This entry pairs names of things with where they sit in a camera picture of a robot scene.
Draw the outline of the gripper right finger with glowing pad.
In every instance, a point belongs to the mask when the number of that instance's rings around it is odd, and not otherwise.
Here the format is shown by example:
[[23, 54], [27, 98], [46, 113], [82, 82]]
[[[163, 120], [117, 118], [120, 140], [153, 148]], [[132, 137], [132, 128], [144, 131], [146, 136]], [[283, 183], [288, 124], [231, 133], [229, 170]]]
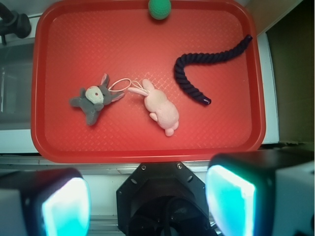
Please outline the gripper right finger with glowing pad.
[[312, 236], [315, 154], [302, 149], [220, 153], [209, 162], [205, 193], [225, 236]]

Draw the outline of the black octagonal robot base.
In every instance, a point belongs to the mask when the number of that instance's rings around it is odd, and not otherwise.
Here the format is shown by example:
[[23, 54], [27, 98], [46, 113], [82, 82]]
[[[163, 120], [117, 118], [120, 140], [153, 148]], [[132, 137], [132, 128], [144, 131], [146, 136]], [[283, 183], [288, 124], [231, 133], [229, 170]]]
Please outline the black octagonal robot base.
[[215, 236], [205, 183], [181, 162], [142, 163], [116, 191], [126, 236]]

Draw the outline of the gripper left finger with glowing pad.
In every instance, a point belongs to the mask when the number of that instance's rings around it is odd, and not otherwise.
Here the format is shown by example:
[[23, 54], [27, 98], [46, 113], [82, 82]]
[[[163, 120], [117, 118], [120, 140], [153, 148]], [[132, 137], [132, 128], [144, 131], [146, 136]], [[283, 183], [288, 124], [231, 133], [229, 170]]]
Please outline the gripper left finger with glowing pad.
[[89, 185], [74, 168], [0, 177], [2, 236], [85, 236], [90, 216]]

